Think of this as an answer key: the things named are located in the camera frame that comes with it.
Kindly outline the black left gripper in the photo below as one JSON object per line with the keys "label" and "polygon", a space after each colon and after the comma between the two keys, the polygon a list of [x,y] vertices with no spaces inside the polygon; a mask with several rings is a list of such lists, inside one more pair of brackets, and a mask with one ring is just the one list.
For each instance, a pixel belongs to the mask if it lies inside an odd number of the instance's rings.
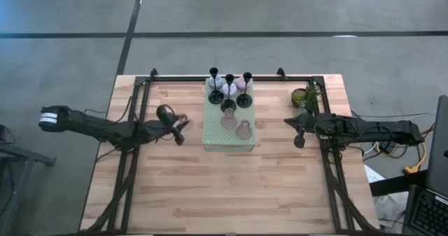
{"label": "black left gripper", "polygon": [[158,120],[149,120],[145,122],[145,142],[157,142],[163,136],[172,134],[175,142],[181,146],[185,138],[181,134],[182,129],[190,122],[189,120],[179,122],[176,121],[183,118],[182,113],[174,113],[173,109],[166,105],[160,105],[156,109]]}

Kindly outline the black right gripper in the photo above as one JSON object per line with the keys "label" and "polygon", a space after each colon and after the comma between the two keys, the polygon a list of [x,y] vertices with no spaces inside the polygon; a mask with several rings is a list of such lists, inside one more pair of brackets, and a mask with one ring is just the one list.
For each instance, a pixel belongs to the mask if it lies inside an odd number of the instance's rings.
{"label": "black right gripper", "polygon": [[316,123],[316,118],[314,117],[315,107],[312,108],[310,106],[306,106],[304,109],[306,111],[301,113],[298,117],[286,118],[283,120],[297,131],[297,136],[294,140],[294,144],[297,148],[304,148],[304,135],[306,132],[314,132],[314,124]]}

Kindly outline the black metal taper candlestick holder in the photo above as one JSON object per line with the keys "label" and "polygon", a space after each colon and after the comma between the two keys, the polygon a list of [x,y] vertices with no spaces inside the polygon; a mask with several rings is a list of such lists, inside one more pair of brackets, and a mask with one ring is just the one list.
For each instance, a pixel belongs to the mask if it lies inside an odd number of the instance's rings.
{"label": "black metal taper candlestick holder", "polygon": [[[218,75],[218,69],[215,67],[210,68],[209,73],[211,76],[216,77],[219,76]],[[223,92],[220,90],[212,90],[209,93],[209,101],[212,104],[220,104],[223,101]]]}
{"label": "black metal taper candlestick holder", "polygon": [[[231,84],[234,82],[235,77],[232,74],[228,74],[225,76],[225,81],[227,84]],[[236,103],[232,98],[227,98],[225,97],[225,99],[223,100],[223,102],[221,103],[220,109],[221,111],[224,111],[228,108],[231,108],[233,110],[236,109]]]}
{"label": "black metal taper candlestick holder", "polygon": [[[244,80],[246,83],[248,83],[250,80],[252,80],[252,74],[250,72],[245,72],[243,75]],[[241,108],[248,108],[250,105],[252,105],[252,97],[248,93],[249,90],[245,90],[244,93],[239,94],[237,97],[237,105]]]}

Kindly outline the potted green succulent plant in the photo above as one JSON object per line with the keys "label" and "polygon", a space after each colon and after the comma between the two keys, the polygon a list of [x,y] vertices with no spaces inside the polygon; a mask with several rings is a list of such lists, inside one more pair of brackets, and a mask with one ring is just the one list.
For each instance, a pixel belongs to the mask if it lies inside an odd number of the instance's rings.
{"label": "potted green succulent plant", "polygon": [[321,93],[312,86],[306,88],[298,88],[291,93],[291,102],[296,108],[305,108],[310,106],[312,108],[318,106],[318,96]]}

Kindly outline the green perforated metal shelf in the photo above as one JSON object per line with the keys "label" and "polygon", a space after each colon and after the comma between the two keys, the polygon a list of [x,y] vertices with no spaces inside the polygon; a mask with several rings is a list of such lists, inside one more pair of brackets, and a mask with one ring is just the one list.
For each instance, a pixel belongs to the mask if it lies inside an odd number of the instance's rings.
{"label": "green perforated metal shelf", "polygon": [[[210,76],[206,79],[205,103],[204,103],[204,120],[203,120],[203,145],[206,151],[224,151],[224,152],[251,152],[254,147],[258,146],[256,137],[255,122],[255,104],[254,102],[248,108],[237,106],[234,116],[237,125],[233,129],[226,129],[221,125],[221,118],[224,113],[221,111],[220,104],[212,104],[208,97],[214,89],[213,78]],[[237,131],[241,123],[247,120],[250,125],[246,132],[251,134],[248,139],[240,139]]]}

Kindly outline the black power adapter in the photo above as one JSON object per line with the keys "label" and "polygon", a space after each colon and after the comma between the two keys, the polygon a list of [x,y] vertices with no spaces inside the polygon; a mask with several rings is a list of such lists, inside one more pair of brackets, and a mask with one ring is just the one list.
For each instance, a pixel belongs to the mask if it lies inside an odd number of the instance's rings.
{"label": "black power adapter", "polygon": [[391,141],[384,141],[384,142],[379,142],[378,143],[378,150],[379,152],[381,152],[384,155],[388,155],[390,153],[393,152],[393,150],[395,149],[397,143]]}

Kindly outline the white plastic bag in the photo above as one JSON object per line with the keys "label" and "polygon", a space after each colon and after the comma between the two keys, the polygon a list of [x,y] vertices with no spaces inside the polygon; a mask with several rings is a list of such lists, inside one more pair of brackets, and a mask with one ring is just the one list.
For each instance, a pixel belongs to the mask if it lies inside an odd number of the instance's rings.
{"label": "white plastic bag", "polygon": [[401,233],[408,192],[373,197],[379,224],[386,232]]}

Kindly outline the grey laptop computer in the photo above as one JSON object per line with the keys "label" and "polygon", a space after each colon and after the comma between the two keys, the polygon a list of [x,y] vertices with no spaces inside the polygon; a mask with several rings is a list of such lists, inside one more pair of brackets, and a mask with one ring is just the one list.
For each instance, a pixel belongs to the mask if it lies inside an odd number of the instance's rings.
{"label": "grey laptop computer", "polygon": [[448,236],[448,96],[439,97],[424,185],[409,189],[402,233]]}

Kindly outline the black metal stand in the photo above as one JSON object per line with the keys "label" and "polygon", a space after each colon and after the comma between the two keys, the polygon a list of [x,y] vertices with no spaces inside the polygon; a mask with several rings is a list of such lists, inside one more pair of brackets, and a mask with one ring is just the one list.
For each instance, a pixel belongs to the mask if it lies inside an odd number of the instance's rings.
{"label": "black metal stand", "polygon": [[[25,186],[31,175],[31,170],[36,162],[52,167],[56,157],[50,157],[30,151],[15,144],[16,138],[4,125],[0,125],[0,193],[4,172],[8,170],[10,180],[10,193],[3,207],[0,207],[0,236],[7,236],[11,231],[13,221],[25,193]],[[22,163],[22,171],[19,179],[15,179],[13,164]]]}

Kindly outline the black metal table frame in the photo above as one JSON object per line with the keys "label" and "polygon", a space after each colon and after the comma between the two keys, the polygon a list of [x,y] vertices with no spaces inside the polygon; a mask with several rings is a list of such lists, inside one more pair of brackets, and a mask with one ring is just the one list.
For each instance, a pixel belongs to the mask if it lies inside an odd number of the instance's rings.
{"label": "black metal table frame", "polygon": [[203,145],[206,76],[119,76],[108,117],[116,120],[127,100],[144,120],[167,104],[184,113],[185,143],[171,138],[143,145],[136,153],[99,147],[80,223],[89,228],[119,187],[126,186],[105,232],[139,234],[299,234],[332,233],[334,222],[322,154],[315,136],[294,147],[290,94],[309,84],[323,85],[322,111],[350,112],[339,75],[258,75],[253,86],[255,148],[250,152],[207,151]]}

